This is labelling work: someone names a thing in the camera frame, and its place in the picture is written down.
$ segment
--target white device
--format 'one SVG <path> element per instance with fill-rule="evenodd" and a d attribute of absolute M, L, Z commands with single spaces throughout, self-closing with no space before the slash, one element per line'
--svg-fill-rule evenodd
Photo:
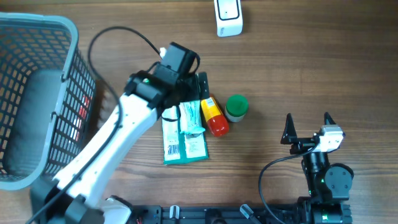
<path fill-rule="evenodd" d="M 229 37 L 242 33 L 243 16 L 241 0 L 214 0 L 217 35 Z"/>

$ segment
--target small jar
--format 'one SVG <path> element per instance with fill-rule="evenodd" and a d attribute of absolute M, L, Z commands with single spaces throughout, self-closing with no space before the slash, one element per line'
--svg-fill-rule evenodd
<path fill-rule="evenodd" d="M 233 95 L 225 105 L 225 116 L 230 122 L 241 121 L 248 112 L 249 103 L 242 95 Z"/>

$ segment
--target cable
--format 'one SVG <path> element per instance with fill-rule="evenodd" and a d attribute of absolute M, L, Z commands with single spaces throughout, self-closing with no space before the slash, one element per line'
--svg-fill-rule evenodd
<path fill-rule="evenodd" d="M 176 122 L 181 118 L 181 110 L 180 110 L 180 106 L 177 105 L 175 106 L 177 108 L 177 119 L 172 119 L 172 118 L 164 118 L 163 115 L 161 115 L 162 119 L 168 122 Z"/>
<path fill-rule="evenodd" d="M 264 204 L 264 206 L 266 207 L 266 209 L 268 210 L 268 212 L 281 224 L 285 224 L 282 220 L 278 219 L 278 217 L 276 217 L 276 215 L 271 211 L 271 209 L 268 207 L 266 200 L 264 199 L 264 196 L 262 195 L 262 187 L 261 187 L 261 179 L 262 179 L 262 175 L 264 173 L 264 171 L 266 171 L 266 169 L 268 169 L 270 166 L 272 166 L 273 164 L 277 163 L 277 162 L 282 162 L 282 161 L 286 161 L 288 159 L 294 159 L 297 157 L 302 157 L 305 156 L 309 153 L 311 153 L 312 151 L 314 151 L 315 147 L 311 148 L 310 150 L 308 150 L 307 152 L 303 152 L 301 154 L 297 154 L 297 155 L 293 155 L 293 156 L 287 156 L 287 157 L 283 157 L 280 159 L 276 159 L 270 163 L 268 163 L 264 168 L 262 168 L 261 172 L 260 172 L 260 176 L 259 176 L 259 193 L 260 193 L 260 198 Z"/>
<path fill-rule="evenodd" d="M 200 65 L 200 57 L 199 57 L 199 55 L 196 54 L 195 58 L 196 58 L 196 60 L 197 60 L 197 67 L 194 69 L 193 72 L 191 72 L 191 74 L 193 74 L 193 75 L 197 72 L 197 70 L 198 70 L 198 68 L 199 68 L 199 65 Z"/>
<path fill-rule="evenodd" d="M 91 71 L 94 73 L 94 75 L 103 83 L 105 84 L 106 87 L 108 87 L 109 91 L 113 95 L 114 99 L 118 102 L 118 109 L 119 109 L 119 114 L 118 114 L 118 120 L 115 122 L 114 128 L 111 132 L 111 134 L 108 136 L 108 138 L 105 140 L 105 142 L 102 144 L 102 146 L 95 152 L 93 157 L 79 170 L 79 172 L 72 178 L 72 180 L 61 190 L 59 191 L 54 197 L 52 197 L 39 211 L 37 211 L 32 217 L 26 222 L 26 224 L 33 223 L 43 212 L 45 212 L 51 205 L 53 205 L 63 194 L 67 192 L 67 190 L 81 177 L 81 175 L 86 171 L 86 169 L 95 161 L 95 159 L 101 154 L 103 149 L 108 145 L 108 143 L 112 140 L 113 136 L 116 134 L 118 131 L 119 125 L 122 121 L 122 116 L 123 116 L 123 108 L 120 104 L 119 96 L 116 94 L 115 90 L 111 87 L 111 85 L 105 81 L 105 79 L 97 72 L 95 67 L 93 66 L 93 63 L 91 61 L 91 51 L 93 48 L 93 45 L 97 38 L 104 34 L 107 31 L 110 30 L 115 30 L 115 29 L 121 29 L 121 30 L 128 30 L 131 31 L 135 34 L 137 34 L 139 37 L 143 38 L 155 51 L 157 54 L 160 54 L 160 52 L 156 49 L 156 47 L 142 34 L 140 34 L 138 31 L 128 28 L 128 27 L 122 27 L 122 26 L 114 26 L 114 27 L 109 27 L 106 29 L 103 29 L 101 32 L 97 33 L 93 39 L 90 42 L 90 45 L 88 47 L 88 65 L 91 68 Z"/>

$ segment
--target gray basket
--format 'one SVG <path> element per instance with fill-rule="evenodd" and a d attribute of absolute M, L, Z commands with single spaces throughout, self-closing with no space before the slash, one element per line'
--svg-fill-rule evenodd
<path fill-rule="evenodd" d="M 0 189 L 54 176 L 81 151 L 95 82 L 67 18 L 0 12 Z"/>

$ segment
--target white plastic object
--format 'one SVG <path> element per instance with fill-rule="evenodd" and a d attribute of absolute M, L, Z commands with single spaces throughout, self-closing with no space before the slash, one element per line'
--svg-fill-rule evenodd
<path fill-rule="evenodd" d="M 164 47 L 161 47 L 160 48 L 160 57 L 164 58 L 164 55 L 166 55 L 166 53 L 167 53 L 167 49 Z"/>
<path fill-rule="evenodd" d="M 315 152 L 331 152 L 340 147 L 344 139 L 344 132 L 337 124 L 327 124 L 321 127 L 323 135 L 319 136 L 319 143 Z"/>
<path fill-rule="evenodd" d="M 242 33 L 243 15 L 241 0 L 214 0 L 217 35 L 229 37 Z"/>
<path fill-rule="evenodd" d="M 72 198 L 78 195 L 84 196 L 85 204 L 90 207 L 96 207 L 114 170 L 137 139 L 157 121 L 156 109 L 148 108 L 148 102 L 136 95 L 122 95 L 120 103 L 123 108 L 123 120 L 118 131 L 83 173 L 81 179 L 67 191 Z M 54 179 L 59 180 L 57 185 L 59 189 L 63 189 L 103 145 L 114 128 L 118 113 L 119 110 L 116 107 L 82 152 L 56 174 Z"/>
<path fill-rule="evenodd" d="M 104 212 L 104 224 L 128 223 L 132 212 L 125 204 L 113 198 L 100 200 L 98 208 Z"/>

